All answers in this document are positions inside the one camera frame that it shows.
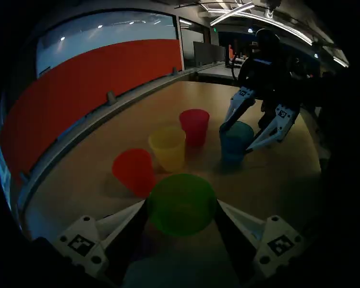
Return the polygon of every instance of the yellow plastic cup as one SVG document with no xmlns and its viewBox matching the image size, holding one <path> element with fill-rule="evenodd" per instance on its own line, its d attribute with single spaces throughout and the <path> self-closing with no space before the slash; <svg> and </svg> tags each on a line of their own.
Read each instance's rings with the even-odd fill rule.
<svg viewBox="0 0 360 288">
<path fill-rule="evenodd" d="M 184 166 L 185 132 L 180 127 L 165 127 L 153 132 L 149 146 L 165 171 L 179 171 Z"/>
</svg>

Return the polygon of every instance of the glass window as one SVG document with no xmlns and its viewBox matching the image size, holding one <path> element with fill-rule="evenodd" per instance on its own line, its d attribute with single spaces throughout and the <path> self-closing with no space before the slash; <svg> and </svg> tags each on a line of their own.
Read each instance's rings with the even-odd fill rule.
<svg viewBox="0 0 360 288">
<path fill-rule="evenodd" d="M 205 38 L 206 28 L 183 18 L 179 18 L 179 22 L 185 69 L 196 67 L 193 42 L 208 42 Z"/>
<path fill-rule="evenodd" d="M 140 11 L 118 11 L 74 19 L 48 31 L 39 39 L 37 76 L 87 51 L 146 39 L 177 39 L 173 17 Z"/>
</svg>

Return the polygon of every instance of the cable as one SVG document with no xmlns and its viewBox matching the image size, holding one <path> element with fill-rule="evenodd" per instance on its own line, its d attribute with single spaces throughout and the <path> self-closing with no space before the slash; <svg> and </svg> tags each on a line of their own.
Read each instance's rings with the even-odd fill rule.
<svg viewBox="0 0 360 288">
<path fill-rule="evenodd" d="M 232 64 L 231 64 L 231 72 L 232 72 L 232 77 L 233 77 L 233 81 L 237 82 L 237 78 L 235 76 L 235 70 L 234 70 L 234 67 L 235 67 L 235 61 L 236 61 L 236 58 L 237 58 L 238 54 L 235 54 L 235 56 L 233 56 L 233 59 L 232 59 Z"/>
</svg>

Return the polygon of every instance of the orange plastic cup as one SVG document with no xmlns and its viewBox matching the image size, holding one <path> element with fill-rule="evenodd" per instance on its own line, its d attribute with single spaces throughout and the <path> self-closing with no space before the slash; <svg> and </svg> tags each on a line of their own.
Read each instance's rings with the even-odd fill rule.
<svg viewBox="0 0 360 288">
<path fill-rule="evenodd" d="M 151 155 L 143 149 L 130 149 L 117 156 L 112 173 L 138 197 L 148 197 L 156 184 Z"/>
</svg>

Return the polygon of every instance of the desk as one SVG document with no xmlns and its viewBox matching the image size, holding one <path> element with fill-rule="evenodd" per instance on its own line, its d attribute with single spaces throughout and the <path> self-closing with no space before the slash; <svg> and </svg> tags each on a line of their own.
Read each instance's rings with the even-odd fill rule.
<svg viewBox="0 0 360 288">
<path fill-rule="evenodd" d="M 204 109 L 211 118 L 205 147 L 199 153 L 188 151 L 183 172 L 205 178 L 219 199 L 246 213 L 261 219 L 278 214 L 301 230 L 319 213 L 321 201 L 320 166 L 307 127 L 298 116 L 283 143 L 248 154 L 243 169 L 222 171 L 218 165 L 218 128 L 236 91 L 232 86 L 176 82 L 100 126 L 73 148 L 38 187 L 25 212 L 32 237 L 53 240 L 82 215 L 101 219 L 140 201 L 113 177 L 114 158 L 129 148 L 150 151 L 150 132 L 179 125 L 179 114 L 190 108 Z M 261 101 L 257 101 L 240 119 L 255 132 L 260 106 Z M 168 175 L 155 160 L 154 167 L 158 180 Z M 179 239 L 167 237 L 147 223 L 145 236 L 155 252 L 130 265 L 125 287 L 141 287 L 142 283 L 236 287 L 237 278 L 214 222 L 194 236 Z"/>
<path fill-rule="evenodd" d="M 234 68 L 235 76 L 238 78 L 240 73 L 240 68 Z M 200 70 L 198 72 L 200 76 L 210 76 L 210 77 L 219 77 L 225 79 L 232 79 L 232 71 L 231 68 L 226 68 L 225 64 L 221 64 L 215 67 L 207 68 L 204 70 Z"/>
</svg>

